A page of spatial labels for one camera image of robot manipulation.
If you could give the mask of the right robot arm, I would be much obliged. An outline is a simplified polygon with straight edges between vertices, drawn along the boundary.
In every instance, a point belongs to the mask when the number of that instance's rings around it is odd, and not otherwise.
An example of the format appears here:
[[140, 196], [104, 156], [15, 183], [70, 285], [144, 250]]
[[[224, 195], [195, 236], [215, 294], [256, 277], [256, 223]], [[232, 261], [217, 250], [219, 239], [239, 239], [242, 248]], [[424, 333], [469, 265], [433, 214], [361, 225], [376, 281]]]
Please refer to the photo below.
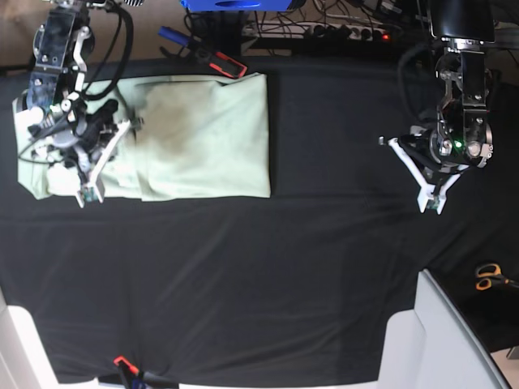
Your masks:
[[[95, 46], [89, 16], [94, 9], [115, 14], [126, 41], [113, 78], [91, 93], [86, 61]], [[109, 97], [129, 62], [133, 41], [133, 19], [115, 1], [54, 2], [33, 39], [28, 88], [13, 103], [19, 174], [38, 167], [64, 172], [80, 207], [104, 201], [101, 174], [125, 136], [142, 125], [136, 117], [118, 120], [119, 102]]]

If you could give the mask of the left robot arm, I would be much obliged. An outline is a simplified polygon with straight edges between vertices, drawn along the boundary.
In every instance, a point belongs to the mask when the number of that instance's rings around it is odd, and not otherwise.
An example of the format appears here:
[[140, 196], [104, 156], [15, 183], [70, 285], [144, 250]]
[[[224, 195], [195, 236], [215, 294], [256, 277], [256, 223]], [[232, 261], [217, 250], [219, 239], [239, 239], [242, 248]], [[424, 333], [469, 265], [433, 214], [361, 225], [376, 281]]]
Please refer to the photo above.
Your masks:
[[427, 52], [438, 57], [434, 72], [444, 84], [444, 94], [433, 112], [416, 115], [418, 123], [408, 134], [386, 144], [419, 186], [419, 211], [440, 214], [448, 190], [461, 175], [485, 167], [494, 153], [487, 107], [492, 75], [484, 47], [494, 42], [495, 28], [488, 1], [430, 1], [427, 18], [431, 40], [402, 56], [398, 84], [408, 105], [405, 66]]

